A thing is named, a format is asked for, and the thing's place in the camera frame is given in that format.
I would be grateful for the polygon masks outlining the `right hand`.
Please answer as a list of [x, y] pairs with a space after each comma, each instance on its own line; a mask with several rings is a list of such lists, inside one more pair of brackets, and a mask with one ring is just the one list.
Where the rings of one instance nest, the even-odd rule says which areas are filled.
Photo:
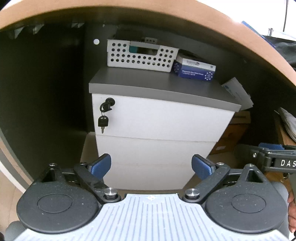
[[295, 205], [295, 196], [291, 190], [288, 194], [288, 229], [291, 233], [295, 233], [296, 230], [296, 205]]

